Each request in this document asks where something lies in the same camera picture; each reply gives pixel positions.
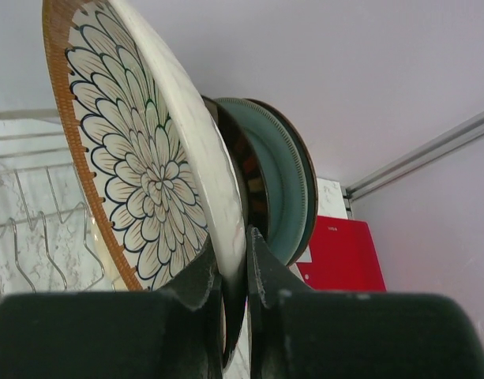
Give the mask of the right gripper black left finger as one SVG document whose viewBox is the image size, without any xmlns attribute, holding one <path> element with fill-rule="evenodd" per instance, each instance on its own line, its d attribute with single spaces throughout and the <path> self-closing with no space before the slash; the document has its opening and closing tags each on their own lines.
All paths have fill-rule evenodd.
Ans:
<svg viewBox="0 0 484 379">
<path fill-rule="evenodd" d="M 6 296 L 0 378 L 219 378 L 221 287 L 206 242 L 156 291 Z"/>
</svg>

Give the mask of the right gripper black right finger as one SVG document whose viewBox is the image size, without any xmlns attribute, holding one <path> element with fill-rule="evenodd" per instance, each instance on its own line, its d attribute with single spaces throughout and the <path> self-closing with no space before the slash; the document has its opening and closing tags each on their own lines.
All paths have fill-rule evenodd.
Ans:
<svg viewBox="0 0 484 379">
<path fill-rule="evenodd" d="M 484 378 L 470 319 L 441 295 L 316 291 L 246 231 L 253 378 Z"/>
</svg>

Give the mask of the brown floral pattern plate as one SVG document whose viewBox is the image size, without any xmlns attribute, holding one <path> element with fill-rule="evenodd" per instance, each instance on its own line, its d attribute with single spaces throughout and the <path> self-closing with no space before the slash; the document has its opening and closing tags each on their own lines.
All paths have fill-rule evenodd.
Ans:
<svg viewBox="0 0 484 379">
<path fill-rule="evenodd" d="M 244 313 L 246 224 L 217 124 L 168 45 L 126 1 L 45 1 L 43 42 L 62 126 L 125 288 L 214 304 L 216 356 Z"/>
</svg>

